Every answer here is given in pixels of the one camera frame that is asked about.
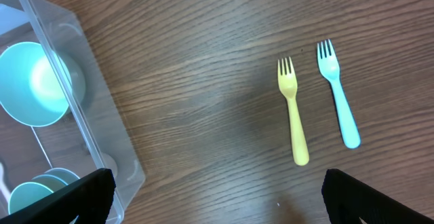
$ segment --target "yellow fork handle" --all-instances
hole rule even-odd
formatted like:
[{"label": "yellow fork handle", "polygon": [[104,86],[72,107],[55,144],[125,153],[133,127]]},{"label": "yellow fork handle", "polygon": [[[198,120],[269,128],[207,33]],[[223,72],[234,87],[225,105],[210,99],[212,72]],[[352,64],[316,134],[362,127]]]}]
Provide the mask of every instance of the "yellow fork handle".
[{"label": "yellow fork handle", "polygon": [[309,162],[309,152],[295,98],[288,99],[288,111],[290,112],[292,155],[296,164],[304,166]]}]

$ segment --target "plastic bin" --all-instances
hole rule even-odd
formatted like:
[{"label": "plastic bin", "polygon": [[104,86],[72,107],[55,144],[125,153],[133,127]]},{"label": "plastic bin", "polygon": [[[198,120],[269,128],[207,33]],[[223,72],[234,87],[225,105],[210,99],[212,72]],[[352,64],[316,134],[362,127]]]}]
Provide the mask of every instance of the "plastic bin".
[{"label": "plastic bin", "polygon": [[[0,107],[0,162],[5,167],[7,186],[12,191],[55,167],[81,176],[108,168],[102,157],[105,153],[114,159],[118,170],[107,223],[122,222],[145,175],[78,19],[71,11],[45,0],[0,0],[0,54],[22,41],[43,46],[71,113],[53,125],[36,128],[20,124]],[[83,70],[86,93],[81,102],[67,90],[69,80],[56,57],[59,52],[71,56]],[[76,168],[78,162],[87,164]],[[0,194],[0,218],[6,215],[7,202]]]}]

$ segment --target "white spoon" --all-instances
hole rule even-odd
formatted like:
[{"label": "white spoon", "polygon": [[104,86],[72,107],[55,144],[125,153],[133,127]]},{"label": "white spoon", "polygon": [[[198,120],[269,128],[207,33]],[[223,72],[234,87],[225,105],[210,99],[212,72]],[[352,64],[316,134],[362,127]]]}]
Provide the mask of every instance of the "white spoon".
[{"label": "white spoon", "polygon": [[3,194],[3,197],[5,197],[6,202],[9,204],[9,200],[11,199],[11,191],[6,186],[5,183],[5,168],[3,167],[3,164],[0,162],[0,192]]}]

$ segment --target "blue fork handle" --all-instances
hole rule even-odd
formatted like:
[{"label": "blue fork handle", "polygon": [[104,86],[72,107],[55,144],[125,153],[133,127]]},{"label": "blue fork handle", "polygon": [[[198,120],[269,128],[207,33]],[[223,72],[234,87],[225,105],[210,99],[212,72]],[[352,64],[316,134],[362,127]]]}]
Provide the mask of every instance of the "blue fork handle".
[{"label": "blue fork handle", "polygon": [[338,111],[340,133],[342,134],[345,145],[349,149],[355,149],[360,146],[361,143],[359,130],[357,129],[353,114],[351,113],[350,106],[345,97],[342,84],[339,80],[333,81],[331,84],[336,110]]}]

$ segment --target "yellow fork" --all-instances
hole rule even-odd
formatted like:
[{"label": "yellow fork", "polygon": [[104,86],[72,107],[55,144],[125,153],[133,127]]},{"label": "yellow fork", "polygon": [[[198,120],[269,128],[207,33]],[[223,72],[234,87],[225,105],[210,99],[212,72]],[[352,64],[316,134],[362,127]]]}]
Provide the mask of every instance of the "yellow fork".
[{"label": "yellow fork", "polygon": [[300,114],[296,102],[297,78],[292,66],[291,57],[282,58],[277,61],[277,79],[279,81],[280,92],[288,102],[290,113],[291,144],[294,161],[299,166],[304,166],[309,162],[309,152],[307,151],[306,138],[304,137],[301,125]]}]

